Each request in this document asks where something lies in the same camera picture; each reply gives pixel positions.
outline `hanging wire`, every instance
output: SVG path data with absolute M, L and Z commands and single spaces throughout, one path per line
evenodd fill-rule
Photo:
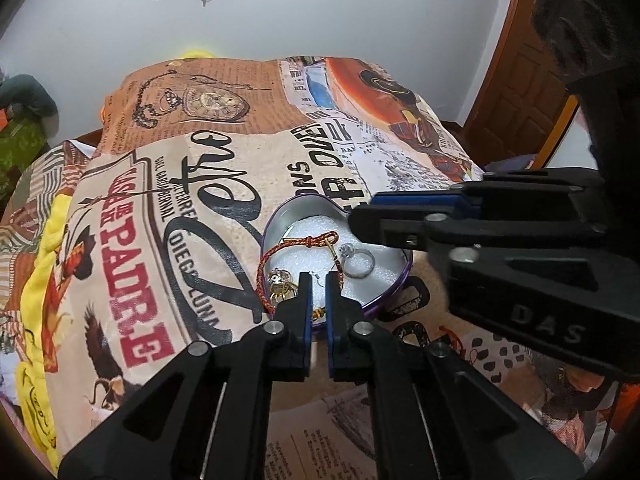
M 618 382 L 618 387 L 616 389 L 616 396 L 613 398 L 613 404 L 611 405 L 611 412 L 609 413 L 609 418 L 607 419 L 607 427 L 604 430 L 604 436 L 602 437 L 602 446 L 600 446 L 600 454 L 598 458 L 602 456 L 604 449 L 607 447 L 607 440 L 609 439 L 609 431 L 611 430 L 611 421 L 613 420 L 613 416 L 616 414 L 616 408 L 618 406 L 618 399 L 620 398 L 620 392 L 622 391 L 622 383 Z

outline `jewelry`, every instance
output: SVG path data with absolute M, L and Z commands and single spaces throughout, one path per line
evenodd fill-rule
M 288 270 L 273 269 L 267 275 L 267 282 L 271 289 L 271 303 L 280 303 L 298 294 L 298 286 L 293 283 L 293 278 Z
M 353 244 L 344 244 L 340 246 L 340 263 L 342 264 L 342 270 L 345 275 L 349 278 L 354 278 L 355 280 L 361 280 L 362 278 L 366 278 L 372 272 L 374 267 L 376 266 L 376 259 L 373 257 L 373 254 L 365 248 L 356 248 Z M 355 270 L 348 271 L 348 260 L 351 260 L 356 254 L 363 254 L 366 258 L 368 258 L 369 265 L 367 268 L 361 272 L 356 272 Z
M 258 299 L 260 300 L 260 303 L 269 314 L 274 314 L 276 312 L 274 300 L 277 300 L 278 297 L 282 297 L 282 299 L 284 299 L 284 297 L 281 296 L 282 292 L 284 292 L 285 295 L 292 293 L 291 285 L 295 287 L 296 291 L 298 290 L 298 288 L 293 283 L 291 274 L 288 270 L 273 269 L 269 273 L 268 282 L 270 285 L 276 286 L 276 291 L 274 291 L 272 288 L 271 296 L 269 299 L 267 299 L 265 294 L 265 285 L 264 285 L 264 266 L 267 263 L 268 259 L 271 258 L 279 250 L 284 249 L 286 247 L 293 247 L 293 246 L 300 246 L 300 245 L 306 246 L 308 248 L 326 246 L 331 251 L 331 254 L 334 257 L 334 265 L 338 270 L 338 281 L 340 283 L 340 290 L 342 290 L 342 284 L 344 283 L 344 275 L 342 273 L 342 264 L 340 263 L 340 259 L 338 258 L 338 255 L 335 253 L 335 250 L 334 250 L 334 245 L 338 243 L 339 238 L 340 237 L 338 236 L 338 233 L 335 231 L 329 231 L 324 234 L 321 234 L 320 236 L 308 236 L 306 238 L 285 238 L 283 241 L 281 241 L 277 245 L 274 245 L 271 249 L 269 249 L 260 257 L 260 263 L 258 264 L 258 270 L 255 276 L 255 283 L 256 283 L 255 288 L 256 288 L 256 293 L 258 294 Z M 313 320 L 317 320 L 322 316 L 324 316 L 324 308 L 322 309 L 316 308 L 313 310 L 313 314 L 312 314 Z
M 316 282 L 318 282 L 318 286 L 324 288 L 324 285 L 320 281 L 320 274 L 318 274 L 317 272 L 312 272 L 311 275 L 316 279 Z

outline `yellow blanket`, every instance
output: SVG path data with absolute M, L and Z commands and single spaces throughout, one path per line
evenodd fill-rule
M 24 424 L 34 443 L 47 454 L 51 467 L 58 472 L 56 430 L 47 396 L 42 354 L 42 304 L 49 276 L 56 263 L 56 249 L 62 243 L 66 213 L 71 203 L 68 195 L 57 195 L 51 205 L 51 215 L 44 227 L 38 247 L 33 274 L 24 285 L 20 298 L 20 313 L 24 323 L 26 353 L 29 362 L 16 368 L 18 399 Z

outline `ring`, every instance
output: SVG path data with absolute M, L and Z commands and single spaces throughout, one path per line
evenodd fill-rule
M 353 246 L 353 244 L 344 244 L 340 246 L 339 251 L 340 251 L 340 264 L 342 265 L 342 271 L 344 272 L 344 275 L 348 276 L 349 278 L 354 278 L 356 280 L 361 280 L 362 278 L 366 278 L 372 273 L 373 268 L 376 266 L 376 259 L 373 257 L 373 254 L 371 254 L 371 252 L 367 249 L 356 248 Z M 351 260 L 356 254 L 363 254 L 370 260 L 369 265 L 362 272 L 356 272 L 355 270 L 352 270 L 352 271 L 347 270 L 348 260 Z

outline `wooden door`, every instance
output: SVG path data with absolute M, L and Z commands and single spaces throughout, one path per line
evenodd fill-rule
M 462 131 L 480 166 L 537 154 L 568 93 L 531 17 L 535 0 L 511 0 L 494 58 Z

